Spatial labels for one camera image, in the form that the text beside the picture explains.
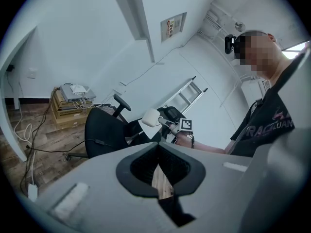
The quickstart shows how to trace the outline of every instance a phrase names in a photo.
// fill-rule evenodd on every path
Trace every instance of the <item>wooden floor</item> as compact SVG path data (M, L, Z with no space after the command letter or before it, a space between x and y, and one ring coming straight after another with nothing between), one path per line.
M40 124L42 115L47 108L47 104L22 104L23 120L17 126L16 132L22 136L24 129L29 123L32 123L33 129ZM110 114L114 112L112 108L103 107ZM19 110L14 110L13 105L7 106L8 115L14 128L20 119ZM76 144L84 140L84 124L75 128L56 130L52 120L51 111L47 114L45 123L40 127L38 135L35 139L35 147L46 151L69 150ZM26 142L19 141L22 149L26 150ZM85 145L82 143L72 152L85 153ZM72 158L70 161L65 160L66 153L45 153L37 151L34 162L34 181L38 186L39 195L49 185L70 172L75 167L79 166L87 159ZM20 192L19 184L25 174L26 162L22 162L7 143L4 135L0 132L0 161L4 173L6 174L12 187ZM32 181L31 172L29 171L26 177L26 184ZM165 177L164 173L158 166L154 173L152 186L159 191L159 198L164 199L171 197L173 188ZM22 184L22 189L27 193L25 182Z

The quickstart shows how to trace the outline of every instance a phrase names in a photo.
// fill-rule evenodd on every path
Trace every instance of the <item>hand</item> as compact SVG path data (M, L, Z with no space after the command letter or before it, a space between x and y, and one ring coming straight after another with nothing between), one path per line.
M175 144L180 145L180 146L184 146L187 148L191 148L192 140L191 140L191 138L187 137L187 135L190 135L190 133L187 131L181 131L181 132L177 133L177 135L176 135L177 141L175 142Z

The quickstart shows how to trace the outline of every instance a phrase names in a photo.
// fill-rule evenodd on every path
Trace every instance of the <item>baseboard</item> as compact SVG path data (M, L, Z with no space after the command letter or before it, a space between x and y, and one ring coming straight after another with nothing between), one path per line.
M49 103L50 99L32 99L32 98L19 98L19 103L20 104L36 104L36 103ZM14 104L14 99L13 98L5 98L5 104L6 105L13 105ZM105 103L102 105L103 107L106 106L111 106L110 103ZM128 121L125 120L125 118L120 114L119 117L122 119L122 121L124 123L128 123Z

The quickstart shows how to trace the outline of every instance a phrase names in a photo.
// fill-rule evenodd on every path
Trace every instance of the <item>window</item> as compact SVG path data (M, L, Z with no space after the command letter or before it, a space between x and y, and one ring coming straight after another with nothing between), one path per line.
M304 42L304 43L301 43L301 44L299 44L299 45L296 45L296 46L294 46L294 47L292 47L292 48L283 50L282 52L283 52L283 54L284 54L287 58L293 59L293 58L295 58L295 57L299 54L299 52L300 52L301 50L303 50L303 49L305 48L305 46L307 45L307 43L309 43L309 41L306 41L306 42Z

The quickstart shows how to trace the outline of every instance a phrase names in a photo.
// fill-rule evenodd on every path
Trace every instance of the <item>person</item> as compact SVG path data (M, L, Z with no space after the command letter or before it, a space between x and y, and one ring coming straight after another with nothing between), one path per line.
M235 58L240 59L241 65L251 66L257 76L269 80L271 88L262 101L255 103L255 109L251 106L225 149L197 141L194 141L193 148L252 157L258 146L272 143L278 136L294 128L291 116L277 92L296 70L304 54L288 59L276 44L276 38L261 31L248 31L238 36L234 43L234 54ZM188 135L185 132L178 133L176 144L191 148L192 142Z

